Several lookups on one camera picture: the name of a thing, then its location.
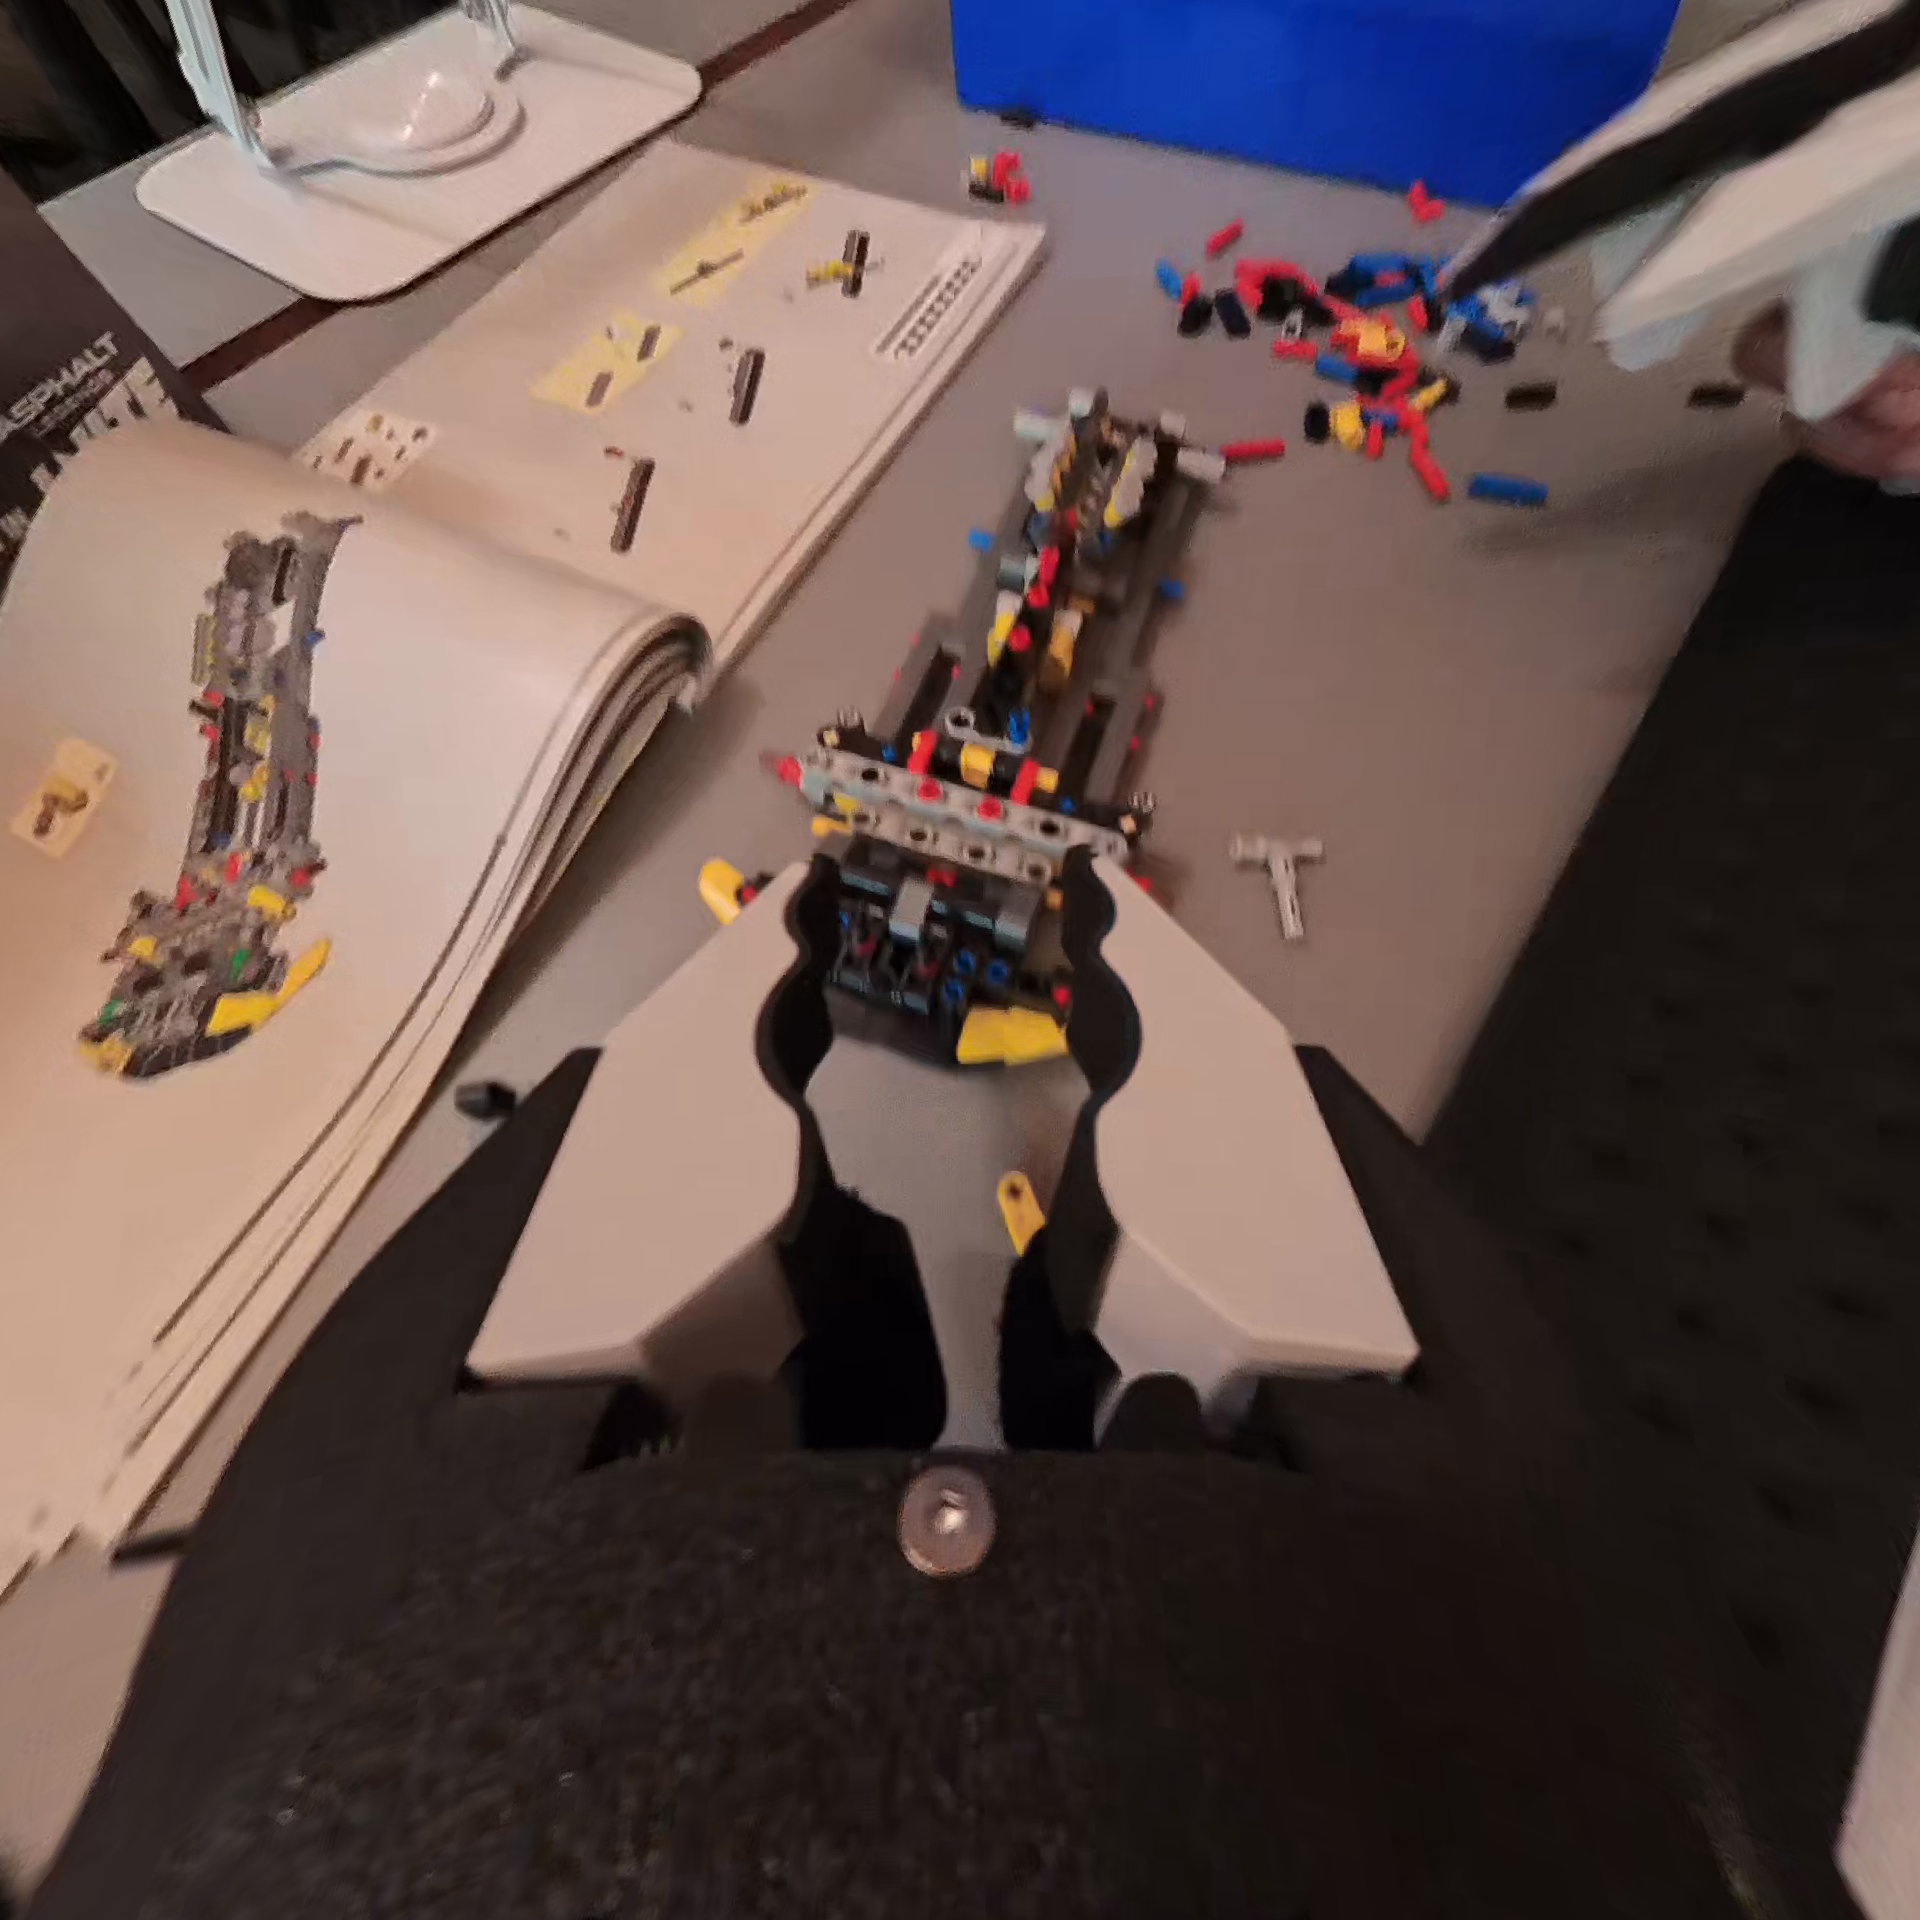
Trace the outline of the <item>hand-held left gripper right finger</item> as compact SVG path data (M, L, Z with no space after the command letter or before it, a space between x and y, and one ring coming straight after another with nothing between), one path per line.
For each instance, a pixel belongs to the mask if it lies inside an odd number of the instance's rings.
M1404 1377L1420 1352L1289 1030L1110 856L1062 872L1062 1318L1121 1381Z

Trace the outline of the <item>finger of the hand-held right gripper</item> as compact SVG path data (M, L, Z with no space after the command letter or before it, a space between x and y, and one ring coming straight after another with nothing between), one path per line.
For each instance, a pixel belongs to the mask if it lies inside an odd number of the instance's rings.
M1917 210L1917 80L1876 89L1785 151L1594 239L1594 335L1620 369L1673 358L1709 319L1785 302L1817 255Z
M1456 250L1456 287L1523 277L1576 241L1784 152L1916 65L1916 2L1800 3L1648 85L1529 178Z

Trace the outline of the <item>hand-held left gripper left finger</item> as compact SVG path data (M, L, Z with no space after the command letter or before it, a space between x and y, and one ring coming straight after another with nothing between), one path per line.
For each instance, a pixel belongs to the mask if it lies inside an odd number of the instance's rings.
M824 862L779 870L608 1035L467 1352L484 1384L778 1376L802 1327L781 1253L829 1177Z

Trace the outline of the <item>partly built lego chassis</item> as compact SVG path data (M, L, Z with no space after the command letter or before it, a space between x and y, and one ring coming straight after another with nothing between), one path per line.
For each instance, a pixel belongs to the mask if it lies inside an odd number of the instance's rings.
M1115 865L1109 957L1180 1071L1280 1051L1270 1014L1138 881L1155 648L1227 455L1102 389L1016 415L1022 465L958 609L932 614L875 718L845 705L765 760L829 865L827 1000L860 1038L997 1071L1067 1054L1069 856Z

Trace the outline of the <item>light grey lego pin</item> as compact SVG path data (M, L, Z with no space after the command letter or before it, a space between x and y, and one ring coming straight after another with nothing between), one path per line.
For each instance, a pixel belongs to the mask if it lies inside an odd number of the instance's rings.
M1306 939L1306 906L1301 894L1304 869L1326 859L1322 837L1275 837L1237 832L1230 839L1230 862L1238 870L1260 870L1274 898L1280 935L1286 944Z

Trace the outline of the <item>pile of lego pins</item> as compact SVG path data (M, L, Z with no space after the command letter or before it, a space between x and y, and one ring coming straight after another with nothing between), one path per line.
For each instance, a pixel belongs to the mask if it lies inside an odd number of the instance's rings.
M1244 219L1212 230L1196 259L1158 255L1152 274L1185 337L1262 333L1270 358L1308 373L1304 442L1369 463L1396 447L1436 505L1547 502L1547 482L1516 470L1482 467L1458 482L1433 445L1436 418L1462 399L1458 367L1508 374L1528 347L1570 342L1570 313L1524 279L1458 295L1443 282L1440 255L1405 249L1361 250L1315 277L1286 255L1249 253Z

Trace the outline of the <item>lego instruction booklet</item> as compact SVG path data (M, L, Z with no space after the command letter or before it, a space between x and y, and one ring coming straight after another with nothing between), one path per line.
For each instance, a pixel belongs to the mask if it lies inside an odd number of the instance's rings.
M664 142L301 453L131 423L54 480L5 593L5 1585L147 1506L1045 241Z

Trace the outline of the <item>lego set box yellow car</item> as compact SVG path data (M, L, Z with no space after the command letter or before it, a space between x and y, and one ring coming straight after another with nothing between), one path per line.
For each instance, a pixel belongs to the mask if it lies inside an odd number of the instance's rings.
M3 178L3 574L77 453L120 424L225 421Z

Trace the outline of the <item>person's right hand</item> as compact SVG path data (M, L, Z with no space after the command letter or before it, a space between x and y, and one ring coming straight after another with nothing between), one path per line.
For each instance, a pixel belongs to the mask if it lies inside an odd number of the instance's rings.
M1894 351L1859 392L1824 415L1802 415L1787 401L1789 317L1784 303L1763 307L1734 337L1733 367L1742 384L1774 392L1789 439L1810 458L1885 488L1917 482L1917 351Z

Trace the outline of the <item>blue plastic bin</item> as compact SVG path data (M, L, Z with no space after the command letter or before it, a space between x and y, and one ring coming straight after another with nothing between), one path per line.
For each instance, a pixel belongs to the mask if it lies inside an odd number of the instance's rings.
M1676 2L950 2L977 110L1497 206L1636 101Z

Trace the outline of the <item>black dimpled cloth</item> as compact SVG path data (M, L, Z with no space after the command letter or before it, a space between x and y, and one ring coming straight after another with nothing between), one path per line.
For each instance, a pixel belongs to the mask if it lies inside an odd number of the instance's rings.
M1916 1537L1916 562L1913 495L1765 482L1428 1130L1572 1312L1778 1915L1860 1912Z

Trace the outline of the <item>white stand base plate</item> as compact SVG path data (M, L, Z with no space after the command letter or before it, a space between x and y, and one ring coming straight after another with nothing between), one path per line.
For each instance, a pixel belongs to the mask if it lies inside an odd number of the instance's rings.
M270 101L218 11L171 2L208 129L140 206L305 296L394 295L699 102L693 63L534 3L462 2Z

